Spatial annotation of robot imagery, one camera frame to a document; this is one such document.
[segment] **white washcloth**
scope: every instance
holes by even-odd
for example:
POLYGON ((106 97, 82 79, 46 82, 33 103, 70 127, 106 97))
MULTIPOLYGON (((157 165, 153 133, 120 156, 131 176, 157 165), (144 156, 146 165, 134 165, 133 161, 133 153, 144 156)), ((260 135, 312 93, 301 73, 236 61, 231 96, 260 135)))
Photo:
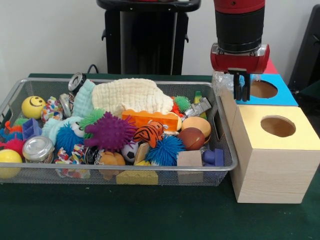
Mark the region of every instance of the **white washcloth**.
POLYGON ((119 79, 95 86, 92 104, 95 109, 104 109, 118 117, 128 109, 167 114, 174 105, 172 98, 165 95, 154 81, 141 78, 119 79))

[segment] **smiley face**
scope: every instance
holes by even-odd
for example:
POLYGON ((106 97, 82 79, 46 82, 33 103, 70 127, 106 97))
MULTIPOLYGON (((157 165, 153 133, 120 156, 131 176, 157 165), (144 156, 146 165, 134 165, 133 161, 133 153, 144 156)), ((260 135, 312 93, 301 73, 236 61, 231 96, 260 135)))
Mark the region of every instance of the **smiley face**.
POLYGON ((39 119, 41 118, 41 110, 45 105, 46 102, 41 97, 29 96, 21 105, 22 113, 29 119, 39 119))

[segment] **red spiky ball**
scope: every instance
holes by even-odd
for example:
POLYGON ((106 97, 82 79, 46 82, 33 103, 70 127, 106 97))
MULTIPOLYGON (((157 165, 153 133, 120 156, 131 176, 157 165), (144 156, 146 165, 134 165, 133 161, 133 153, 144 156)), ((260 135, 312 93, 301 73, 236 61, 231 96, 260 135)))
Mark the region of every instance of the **red spiky ball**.
POLYGON ((128 116, 122 120, 110 112, 106 112, 97 122, 85 128, 85 132, 93 134, 93 137, 85 139, 84 145, 98 146, 100 149, 114 153, 120 151, 127 144, 133 144, 130 141, 137 128, 134 125, 135 122, 130 122, 131 119, 131 116, 128 116))

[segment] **can lid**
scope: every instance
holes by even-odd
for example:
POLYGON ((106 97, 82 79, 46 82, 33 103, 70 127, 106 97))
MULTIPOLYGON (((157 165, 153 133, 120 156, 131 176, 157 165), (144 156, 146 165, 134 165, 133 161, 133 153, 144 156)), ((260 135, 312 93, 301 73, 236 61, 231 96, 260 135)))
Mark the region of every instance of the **can lid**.
POLYGON ((63 115, 66 118, 71 117, 71 109, 70 109, 70 101, 69 101, 69 95, 66 93, 63 93, 59 97, 59 101, 61 103, 61 106, 63 108, 63 115))
POLYGON ((81 88, 81 86, 85 83, 86 78, 87 77, 85 74, 81 72, 77 72, 71 77, 68 84, 68 90, 73 92, 73 94, 76 95, 79 89, 81 88))
POLYGON ((23 146, 23 156, 30 161, 41 161, 52 153, 55 147, 53 142, 45 136, 34 136, 28 139, 23 146))

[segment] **metal basket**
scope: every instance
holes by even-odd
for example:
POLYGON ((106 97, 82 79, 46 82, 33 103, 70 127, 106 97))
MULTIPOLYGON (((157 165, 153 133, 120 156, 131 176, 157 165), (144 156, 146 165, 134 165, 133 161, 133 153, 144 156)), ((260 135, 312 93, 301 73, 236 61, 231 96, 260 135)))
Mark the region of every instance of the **metal basket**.
MULTIPOLYGON (((22 116, 21 104, 29 96, 59 97, 68 92, 68 79, 26 78, 15 84, 0 107, 2 117, 9 116, 13 123, 22 116)), ((95 80, 96 84, 111 80, 95 80)), ((20 172, 12 178, 0 178, 1 183, 25 184, 143 184, 143 185, 177 185, 177 186, 218 186, 227 172, 238 164, 237 153, 227 124, 226 115, 220 97, 215 97, 213 86, 208 82, 156 81, 157 86, 168 96, 186 96, 194 98, 195 91, 201 91, 207 97, 212 109, 206 112, 212 126, 211 138, 206 149, 224 150, 224 166, 189 167, 189 166, 134 166, 134 165, 76 165, 44 163, 0 163, 0 177, 12 168, 20 172), (89 178, 60 177, 57 171, 89 171, 89 178), (121 181, 114 176, 105 180, 101 172, 121 172, 121 181)))

